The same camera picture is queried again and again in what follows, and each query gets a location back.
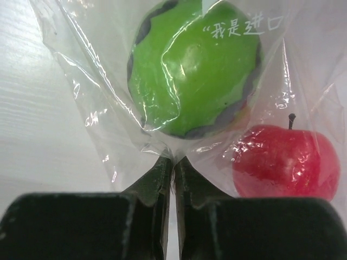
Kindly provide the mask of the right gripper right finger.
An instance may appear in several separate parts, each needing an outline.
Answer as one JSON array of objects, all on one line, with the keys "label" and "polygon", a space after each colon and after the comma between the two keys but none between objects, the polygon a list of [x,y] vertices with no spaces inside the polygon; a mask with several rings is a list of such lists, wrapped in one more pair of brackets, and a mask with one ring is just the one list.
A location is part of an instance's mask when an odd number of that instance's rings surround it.
[{"label": "right gripper right finger", "polygon": [[346,259],[346,230],[325,200],[234,198],[187,158],[175,185],[181,259]]}]

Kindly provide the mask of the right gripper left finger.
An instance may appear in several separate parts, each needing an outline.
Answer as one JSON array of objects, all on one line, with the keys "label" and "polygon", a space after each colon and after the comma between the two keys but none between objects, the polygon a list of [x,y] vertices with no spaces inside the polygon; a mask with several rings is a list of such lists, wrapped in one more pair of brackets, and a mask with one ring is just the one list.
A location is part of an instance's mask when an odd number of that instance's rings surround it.
[{"label": "right gripper left finger", "polygon": [[1,259],[165,259],[171,161],[122,192],[26,193],[1,219]]}]

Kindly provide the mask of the fake red fruit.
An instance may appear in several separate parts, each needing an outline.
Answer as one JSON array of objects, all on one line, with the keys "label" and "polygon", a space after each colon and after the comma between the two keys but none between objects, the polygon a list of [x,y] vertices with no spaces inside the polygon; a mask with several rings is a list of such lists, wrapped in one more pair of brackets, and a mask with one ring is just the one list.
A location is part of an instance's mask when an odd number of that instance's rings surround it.
[{"label": "fake red fruit", "polygon": [[316,197],[331,201],[341,166],[332,142],[323,134],[288,127],[255,125],[233,147],[233,182],[239,196]]}]

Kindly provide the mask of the fake green fruit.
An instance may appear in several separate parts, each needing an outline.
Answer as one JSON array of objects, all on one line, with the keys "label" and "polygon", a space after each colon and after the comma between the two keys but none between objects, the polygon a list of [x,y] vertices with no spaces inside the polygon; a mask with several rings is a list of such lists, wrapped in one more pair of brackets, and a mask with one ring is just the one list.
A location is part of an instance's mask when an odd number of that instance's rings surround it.
[{"label": "fake green fruit", "polygon": [[127,62],[141,127],[198,139],[246,106],[264,58],[260,36],[228,1],[163,1],[142,19]]}]

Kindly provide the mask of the clear zip top bag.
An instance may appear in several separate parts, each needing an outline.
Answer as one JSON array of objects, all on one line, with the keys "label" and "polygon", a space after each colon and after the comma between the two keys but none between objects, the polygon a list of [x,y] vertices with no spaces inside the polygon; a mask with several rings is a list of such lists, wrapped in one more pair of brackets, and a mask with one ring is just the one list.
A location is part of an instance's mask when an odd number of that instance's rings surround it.
[{"label": "clear zip top bag", "polygon": [[225,193],[234,144],[255,125],[319,132],[334,145],[341,175],[331,200],[346,200],[346,123],[335,80],[345,72],[346,1],[228,1],[259,36],[263,62],[253,95],[225,128],[198,139],[144,130],[127,86],[127,62],[144,16],[163,1],[31,1],[44,45],[61,66],[105,170],[132,183],[156,158],[187,158]]}]

